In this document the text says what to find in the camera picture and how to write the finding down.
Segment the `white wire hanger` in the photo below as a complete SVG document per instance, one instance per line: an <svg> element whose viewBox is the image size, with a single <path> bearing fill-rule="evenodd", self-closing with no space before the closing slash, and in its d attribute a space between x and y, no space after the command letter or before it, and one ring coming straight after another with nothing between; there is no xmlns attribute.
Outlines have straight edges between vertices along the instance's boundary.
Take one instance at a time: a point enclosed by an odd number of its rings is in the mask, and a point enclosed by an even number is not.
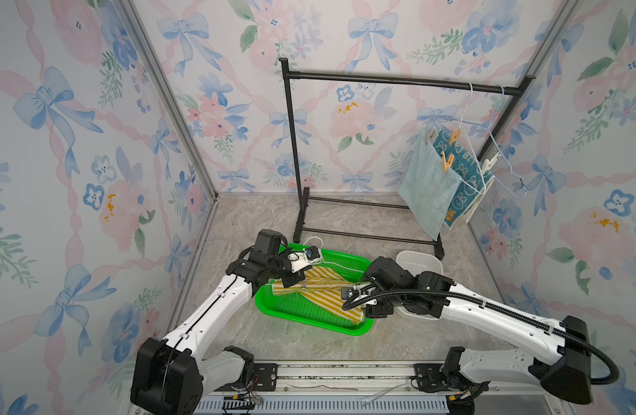
<svg viewBox="0 0 636 415"><path fill-rule="evenodd" d="M326 249L324 240L319 236L310 236L298 246L302 250L314 247L316 252L320 252L321 259L317 262L319 266L336 267L339 271L347 271L348 273L364 273L371 265L369 259Z"/></svg>

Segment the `yellow striped towel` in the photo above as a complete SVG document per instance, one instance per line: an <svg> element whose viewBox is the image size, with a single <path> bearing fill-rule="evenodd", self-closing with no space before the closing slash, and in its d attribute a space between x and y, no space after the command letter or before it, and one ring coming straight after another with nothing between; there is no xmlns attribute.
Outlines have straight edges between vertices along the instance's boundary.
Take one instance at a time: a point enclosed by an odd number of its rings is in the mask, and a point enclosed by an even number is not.
<svg viewBox="0 0 636 415"><path fill-rule="evenodd" d="M318 266L306 271L304 275L305 280L288 288L283 286L281 279L276 280L272 284L273 295L283 299L290 299L292 296L304 298L330 316L347 320L352 324L360 324L365 320L361 308L350 311L342 309L342 289L348 288L350 282L336 271Z"/></svg>

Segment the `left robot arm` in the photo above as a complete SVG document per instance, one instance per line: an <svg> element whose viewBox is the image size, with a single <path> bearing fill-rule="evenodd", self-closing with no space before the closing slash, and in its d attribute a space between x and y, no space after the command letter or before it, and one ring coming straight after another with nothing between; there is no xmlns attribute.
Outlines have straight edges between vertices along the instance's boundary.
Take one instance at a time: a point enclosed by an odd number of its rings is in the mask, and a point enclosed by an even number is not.
<svg viewBox="0 0 636 415"><path fill-rule="evenodd" d="M136 355L131 403L152 414L191 414L205 394L222 387L250 390L251 353L227 347L207 359L207 349L234 314L271 280L289 286L302 282L314 252L296 251L281 233L261 230L254 245L229 264L217 288L184 323L161 340L149 338L143 343Z"/></svg>

